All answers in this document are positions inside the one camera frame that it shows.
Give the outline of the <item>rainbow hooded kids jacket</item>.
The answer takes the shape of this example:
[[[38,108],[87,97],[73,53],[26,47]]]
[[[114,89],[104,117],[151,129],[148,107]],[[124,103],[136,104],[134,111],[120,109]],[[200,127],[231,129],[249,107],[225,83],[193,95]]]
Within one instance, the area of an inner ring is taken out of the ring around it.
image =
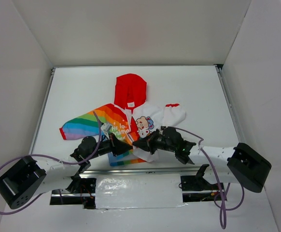
[[[146,100],[147,83],[136,74],[117,77],[114,102],[67,121],[60,129],[64,140],[78,140],[98,135],[98,121],[111,124],[117,139],[131,144],[162,126],[176,126],[186,112],[178,103],[164,108]]]

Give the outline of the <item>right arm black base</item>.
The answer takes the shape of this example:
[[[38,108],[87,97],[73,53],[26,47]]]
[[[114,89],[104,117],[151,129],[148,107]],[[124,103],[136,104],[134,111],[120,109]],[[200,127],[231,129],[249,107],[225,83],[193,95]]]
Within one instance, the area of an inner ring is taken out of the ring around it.
[[[219,192],[217,184],[210,184],[204,178],[195,175],[181,176],[179,188],[183,192],[183,196],[212,196]]]

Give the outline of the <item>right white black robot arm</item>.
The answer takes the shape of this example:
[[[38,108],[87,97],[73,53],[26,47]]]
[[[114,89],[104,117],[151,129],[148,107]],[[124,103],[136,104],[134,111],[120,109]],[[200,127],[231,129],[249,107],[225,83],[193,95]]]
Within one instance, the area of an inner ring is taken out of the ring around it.
[[[246,143],[231,147],[202,146],[201,142],[183,139],[180,129],[162,127],[133,142],[143,151],[173,152],[182,164],[199,167],[196,184],[201,189],[221,183],[239,183],[245,189],[260,193],[271,170],[271,163]]]

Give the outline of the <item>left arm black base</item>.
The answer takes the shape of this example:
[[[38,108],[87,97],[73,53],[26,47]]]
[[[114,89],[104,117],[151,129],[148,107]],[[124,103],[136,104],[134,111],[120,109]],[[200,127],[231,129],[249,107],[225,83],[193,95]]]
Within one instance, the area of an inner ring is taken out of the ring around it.
[[[84,209],[96,209],[96,181],[96,178],[74,179],[66,190],[76,195],[77,201],[81,203]]]

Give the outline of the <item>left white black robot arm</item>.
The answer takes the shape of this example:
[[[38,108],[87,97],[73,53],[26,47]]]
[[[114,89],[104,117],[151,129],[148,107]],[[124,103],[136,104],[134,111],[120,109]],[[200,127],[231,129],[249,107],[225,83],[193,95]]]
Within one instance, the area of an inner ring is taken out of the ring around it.
[[[110,134],[102,136],[100,143],[92,136],[83,138],[64,160],[25,156],[0,176],[0,194],[11,209],[18,209],[31,197],[49,191],[79,193],[83,188],[80,175],[91,166],[91,159],[104,154],[122,155],[132,148]]]

